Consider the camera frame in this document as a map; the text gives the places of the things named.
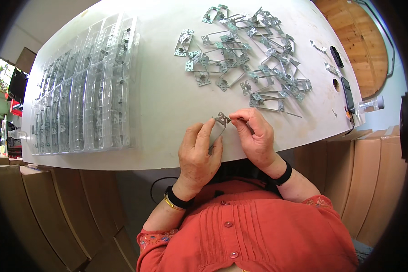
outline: clear plastic tray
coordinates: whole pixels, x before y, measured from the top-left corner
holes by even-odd
[[[105,18],[61,46],[40,68],[33,155],[137,148],[137,18]]]

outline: woman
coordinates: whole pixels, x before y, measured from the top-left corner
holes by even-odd
[[[179,179],[137,237],[137,270],[355,270],[354,246],[338,213],[274,152],[272,126],[255,109],[239,110],[230,118],[245,155],[261,170],[258,176],[267,188],[277,187],[282,198],[263,190],[264,182],[257,179],[207,185],[221,166],[222,138],[209,155],[215,120],[194,124],[178,151]]]

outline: black cable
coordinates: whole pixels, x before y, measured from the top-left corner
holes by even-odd
[[[353,115],[351,115],[351,119],[349,119],[349,121],[352,123],[352,128],[351,128],[351,130],[349,130],[348,133],[345,134],[345,136],[348,135],[349,133],[351,133],[355,128],[355,121],[354,121],[354,116]]]
[[[151,184],[150,197],[151,197],[151,200],[152,200],[154,203],[156,203],[156,204],[157,204],[157,202],[153,199],[153,187],[154,187],[154,184],[156,184],[156,182],[161,181],[162,179],[166,179],[166,178],[175,178],[175,179],[178,179],[178,177],[161,177],[161,178],[159,178],[158,180],[154,181],[153,184]]]

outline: plastic bottle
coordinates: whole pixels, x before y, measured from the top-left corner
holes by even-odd
[[[360,103],[355,104],[355,114],[363,114],[366,112],[373,112],[377,110],[381,110],[384,108],[384,98],[382,95],[377,96],[375,98],[361,101]]]

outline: red button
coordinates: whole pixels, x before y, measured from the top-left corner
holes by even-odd
[[[230,258],[237,258],[237,256],[239,256],[239,254],[236,251],[233,251],[232,253],[230,253]]]

